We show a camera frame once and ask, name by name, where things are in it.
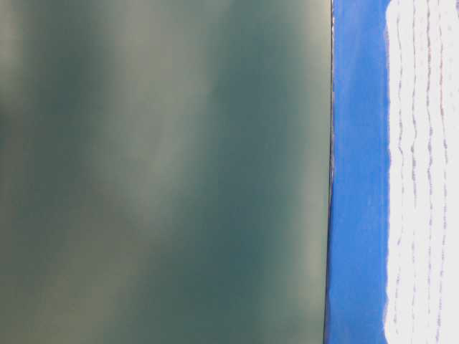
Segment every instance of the dark green surface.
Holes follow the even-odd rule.
[[[0,341],[320,343],[329,5],[0,0]]]

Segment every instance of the white fabric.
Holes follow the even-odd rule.
[[[459,20],[456,0],[392,0],[391,343],[459,343]]]

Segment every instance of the white ruffled fabric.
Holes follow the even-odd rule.
[[[392,0],[391,343],[459,343],[459,18],[455,0]]]

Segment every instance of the blue painted edge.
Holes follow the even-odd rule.
[[[324,342],[386,343],[389,0],[334,0]]]

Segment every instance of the blue surface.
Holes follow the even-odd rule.
[[[385,343],[387,0],[335,0],[334,178],[325,342]]]

